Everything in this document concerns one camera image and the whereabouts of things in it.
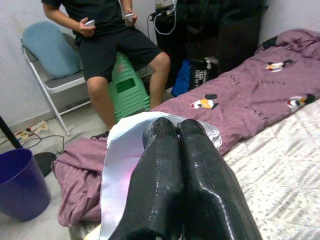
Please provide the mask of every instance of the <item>game controller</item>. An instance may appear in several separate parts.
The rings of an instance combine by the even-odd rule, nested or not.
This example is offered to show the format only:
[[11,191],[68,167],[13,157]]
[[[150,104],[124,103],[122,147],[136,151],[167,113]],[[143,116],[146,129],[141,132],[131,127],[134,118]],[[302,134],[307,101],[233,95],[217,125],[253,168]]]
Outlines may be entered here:
[[95,26],[95,20],[90,20],[90,21],[87,21],[85,24],[84,24],[85,27],[94,27]]
[[123,16],[123,19],[128,20],[130,22],[132,22],[132,18],[135,16],[134,13],[129,13]]

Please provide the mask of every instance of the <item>person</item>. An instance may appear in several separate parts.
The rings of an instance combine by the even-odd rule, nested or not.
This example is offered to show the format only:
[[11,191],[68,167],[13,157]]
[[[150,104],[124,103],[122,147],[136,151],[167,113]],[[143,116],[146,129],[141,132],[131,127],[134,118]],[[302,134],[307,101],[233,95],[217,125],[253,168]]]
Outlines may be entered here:
[[[79,47],[91,104],[110,130],[115,124],[115,110],[108,94],[117,51],[125,54],[134,70],[149,65],[154,73],[150,80],[150,108],[162,102],[170,71],[170,58],[142,32],[135,29],[137,15],[132,0],[41,0],[50,20],[72,29]],[[60,11],[61,4],[68,16]],[[130,20],[124,14],[133,13]],[[94,20],[95,26],[85,26]]]

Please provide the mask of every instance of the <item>blue bucket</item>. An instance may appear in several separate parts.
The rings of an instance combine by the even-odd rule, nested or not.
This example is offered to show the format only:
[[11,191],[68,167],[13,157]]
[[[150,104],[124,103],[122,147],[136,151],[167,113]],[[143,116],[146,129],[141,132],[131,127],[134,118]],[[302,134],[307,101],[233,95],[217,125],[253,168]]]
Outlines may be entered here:
[[29,221],[49,205],[50,192],[30,150],[0,154],[0,212]]

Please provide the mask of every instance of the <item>man's hand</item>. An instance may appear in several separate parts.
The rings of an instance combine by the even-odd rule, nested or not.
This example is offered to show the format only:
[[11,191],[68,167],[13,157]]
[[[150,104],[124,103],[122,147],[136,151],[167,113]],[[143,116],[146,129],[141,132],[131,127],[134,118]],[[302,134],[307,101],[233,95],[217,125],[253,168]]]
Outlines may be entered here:
[[88,18],[85,17],[79,22],[79,33],[84,37],[90,38],[95,34],[95,26],[85,26],[85,23],[88,22]]
[[131,20],[125,20],[125,24],[129,27],[133,27],[136,24],[136,21],[138,19],[138,16],[135,12],[132,12],[131,8],[128,8],[124,11],[124,14],[134,14],[134,16],[131,18]]

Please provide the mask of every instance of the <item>man's knee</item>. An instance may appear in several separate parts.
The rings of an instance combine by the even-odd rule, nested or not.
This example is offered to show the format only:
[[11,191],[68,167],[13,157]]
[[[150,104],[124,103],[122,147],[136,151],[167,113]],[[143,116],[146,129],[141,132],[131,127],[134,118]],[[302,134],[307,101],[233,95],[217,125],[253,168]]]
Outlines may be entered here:
[[100,101],[105,97],[106,91],[108,91],[108,81],[104,77],[95,76],[86,81],[88,92],[92,101]]
[[151,63],[152,63],[151,66],[155,72],[170,71],[170,66],[171,66],[170,57],[165,52],[159,53]]

